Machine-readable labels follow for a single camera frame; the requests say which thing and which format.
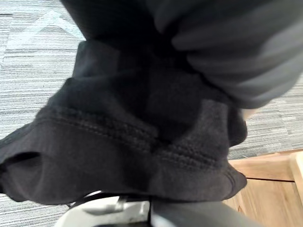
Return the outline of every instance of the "gray carpet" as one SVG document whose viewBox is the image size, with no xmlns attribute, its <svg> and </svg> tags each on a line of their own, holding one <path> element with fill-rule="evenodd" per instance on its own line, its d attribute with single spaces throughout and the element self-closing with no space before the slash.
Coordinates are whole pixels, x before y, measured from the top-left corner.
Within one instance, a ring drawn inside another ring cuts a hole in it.
<svg viewBox="0 0 303 227">
<path fill-rule="evenodd" d="M 71 75 L 81 40 L 58 0 L 0 1 L 0 139 L 32 121 Z M 229 158 L 303 148 L 303 77 L 247 125 L 248 138 Z M 66 210 L 0 195 L 0 227 L 51 227 Z"/>
</svg>

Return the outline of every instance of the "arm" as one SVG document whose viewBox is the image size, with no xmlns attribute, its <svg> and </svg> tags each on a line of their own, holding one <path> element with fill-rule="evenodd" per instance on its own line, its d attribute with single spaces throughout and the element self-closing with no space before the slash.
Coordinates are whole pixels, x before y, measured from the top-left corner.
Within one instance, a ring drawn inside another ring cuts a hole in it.
<svg viewBox="0 0 303 227">
<path fill-rule="evenodd" d="M 266 105 L 303 71 L 301 0 L 146 2 L 158 31 L 240 108 Z"/>
<path fill-rule="evenodd" d="M 243 119 L 249 119 L 258 109 L 242 109 Z"/>
</svg>

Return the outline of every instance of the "black fabric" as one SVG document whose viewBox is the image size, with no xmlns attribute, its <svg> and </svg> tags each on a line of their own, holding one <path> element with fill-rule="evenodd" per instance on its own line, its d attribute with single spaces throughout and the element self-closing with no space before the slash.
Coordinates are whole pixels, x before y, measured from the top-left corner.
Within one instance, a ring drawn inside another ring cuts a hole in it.
<svg viewBox="0 0 303 227">
<path fill-rule="evenodd" d="M 156 30 L 241 108 L 281 96 L 303 71 L 302 0 L 63 3 L 87 39 L 154 39 Z"/>
<path fill-rule="evenodd" d="M 98 190 L 219 201 L 243 188 L 245 177 L 227 162 L 229 147 L 246 137 L 240 110 L 192 70 L 149 14 L 134 13 L 140 4 L 64 4 L 72 15 L 81 9 L 75 20 L 86 21 L 88 40 L 73 76 L 35 120 L 1 140 L 1 192 L 65 204 Z M 103 20 L 93 23 L 92 11 Z"/>
</svg>

